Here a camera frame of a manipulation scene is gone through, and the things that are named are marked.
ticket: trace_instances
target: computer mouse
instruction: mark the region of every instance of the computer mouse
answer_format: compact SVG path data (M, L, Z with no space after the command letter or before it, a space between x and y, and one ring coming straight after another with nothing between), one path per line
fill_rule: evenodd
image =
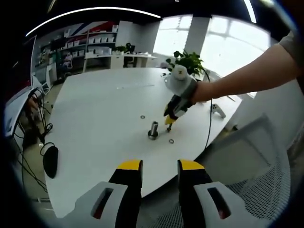
M58 164L58 148L51 146L47 149L43 156L43 168L47 176L54 178L57 173Z

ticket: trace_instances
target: hand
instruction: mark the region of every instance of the hand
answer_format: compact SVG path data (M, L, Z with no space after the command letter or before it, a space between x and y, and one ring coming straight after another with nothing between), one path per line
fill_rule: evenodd
M198 87L191 98L191 102L195 104L196 102L211 100L214 93L213 83L200 81L198 82Z

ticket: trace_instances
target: ceiling light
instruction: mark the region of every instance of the ceiling light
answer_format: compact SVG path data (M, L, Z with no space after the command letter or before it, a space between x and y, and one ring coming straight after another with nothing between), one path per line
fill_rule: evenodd
M247 10L248 10L251 22L256 23L257 20L256 20L255 13L253 11L253 8L252 8L250 0L244 0L244 2L246 4L246 7L247 7Z
M128 9L128 8L121 8L121 7L91 7L91 8L85 8L85 9L77 9L77 10L74 10L74 11L71 11L71 12L68 12L68 13L63 13L63 14L60 14L54 18L51 18L43 23L41 23L40 25L38 25L37 27L33 28L30 32L28 32L25 36L27 37L29 34L31 34L33 31L35 31L36 29L40 28L41 26L49 23L50 21L53 21L57 18L60 18L60 17L63 17L65 15L68 15L68 14L71 14L71 13L78 13L78 12L82 12L82 11L87 11L87 10L125 10L125 11L131 11L131 12L135 12L135 13L142 13L142 14L146 14L146 15L149 15L149 16L152 16L152 17L156 17L156 18L161 18L160 16L158 15L155 15L155 14L152 14L152 13L148 13L148 12L145 12L145 11L141 11L141 10L136 10L136 9Z
M275 2L273 0L261 0L262 3L264 3L268 7L275 6Z

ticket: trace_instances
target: green leaves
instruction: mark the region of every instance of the green leaves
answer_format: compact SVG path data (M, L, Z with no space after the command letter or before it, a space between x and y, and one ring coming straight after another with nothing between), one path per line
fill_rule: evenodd
M170 66L173 68L175 67L176 64L182 65L186 67L188 74L196 74L199 75L202 70L203 66L201 63L203 60L200 59L200 56L193 52L192 54L189 54L187 51L183 51L183 54L179 51L175 51L174 53L175 57L175 63L171 62L171 59L166 59L166 62L169 63Z

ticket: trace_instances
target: sleeve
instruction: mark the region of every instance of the sleeve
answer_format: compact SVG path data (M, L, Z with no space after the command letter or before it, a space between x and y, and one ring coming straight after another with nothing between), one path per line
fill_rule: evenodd
M289 32L286 37L283 37L279 44L291 55L299 67L304 67L304 43Z

